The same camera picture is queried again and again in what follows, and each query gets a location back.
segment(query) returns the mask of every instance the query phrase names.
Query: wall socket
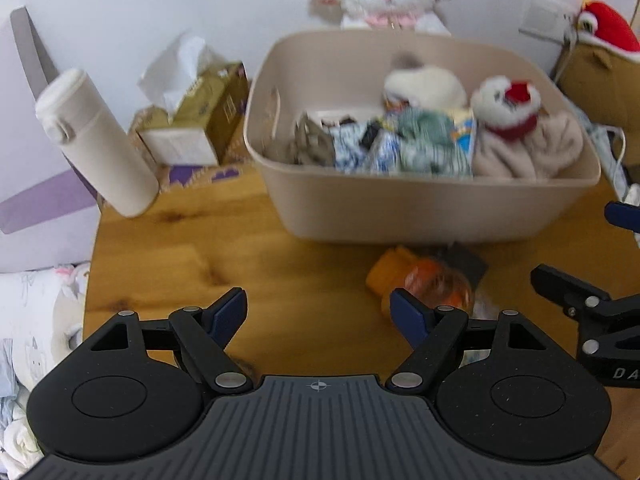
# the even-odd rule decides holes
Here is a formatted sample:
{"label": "wall socket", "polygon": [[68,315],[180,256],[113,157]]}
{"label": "wall socket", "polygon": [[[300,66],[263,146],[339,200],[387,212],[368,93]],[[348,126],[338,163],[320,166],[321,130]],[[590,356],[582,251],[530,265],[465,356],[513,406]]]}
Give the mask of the wall socket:
{"label": "wall socket", "polygon": [[578,12],[561,0],[524,0],[520,32],[564,43],[564,34],[575,23]]}

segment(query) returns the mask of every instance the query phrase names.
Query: orange toy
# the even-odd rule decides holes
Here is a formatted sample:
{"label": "orange toy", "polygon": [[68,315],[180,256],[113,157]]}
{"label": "orange toy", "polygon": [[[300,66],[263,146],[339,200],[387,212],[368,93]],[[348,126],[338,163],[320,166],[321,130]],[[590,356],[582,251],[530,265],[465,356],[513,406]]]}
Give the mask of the orange toy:
{"label": "orange toy", "polygon": [[462,273],[431,258],[419,258],[409,249],[389,249],[369,271],[367,286],[382,297],[382,313],[391,319],[389,295],[405,288],[430,308],[450,305],[471,315],[474,294]]}

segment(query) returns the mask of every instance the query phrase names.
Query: tissue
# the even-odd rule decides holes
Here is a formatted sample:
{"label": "tissue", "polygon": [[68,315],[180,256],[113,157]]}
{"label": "tissue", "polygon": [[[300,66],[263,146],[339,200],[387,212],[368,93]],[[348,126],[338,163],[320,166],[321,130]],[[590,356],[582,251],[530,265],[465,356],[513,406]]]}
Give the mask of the tissue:
{"label": "tissue", "polygon": [[224,65],[202,38],[185,32],[149,65],[138,81],[151,103],[172,118],[198,77],[211,65]]}

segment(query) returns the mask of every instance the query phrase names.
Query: white thermos bottle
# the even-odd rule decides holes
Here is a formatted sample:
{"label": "white thermos bottle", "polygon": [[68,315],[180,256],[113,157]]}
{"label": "white thermos bottle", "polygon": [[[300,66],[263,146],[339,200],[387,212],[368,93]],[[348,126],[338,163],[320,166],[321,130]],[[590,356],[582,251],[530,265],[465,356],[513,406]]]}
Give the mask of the white thermos bottle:
{"label": "white thermos bottle", "polygon": [[91,78],[71,69],[36,101],[44,131],[117,212],[142,214],[158,195],[152,171],[127,139]]}

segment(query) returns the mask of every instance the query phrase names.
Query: gray ribbed panel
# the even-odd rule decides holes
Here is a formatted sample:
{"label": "gray ribbed panel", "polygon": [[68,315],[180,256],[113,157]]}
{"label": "gray ribbed panel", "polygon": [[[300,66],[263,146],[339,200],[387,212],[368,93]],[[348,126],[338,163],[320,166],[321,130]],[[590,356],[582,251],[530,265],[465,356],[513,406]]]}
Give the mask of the gray ribbed panel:
{"label": "gray ribbed panel", "polygon": [[593,457],[550,466],[468,450],[417,397],[375,377],[267,377],[256,392],[217,400],[203,423],[156,456],[116,465],[46,457],[27,480],[611,480]]}

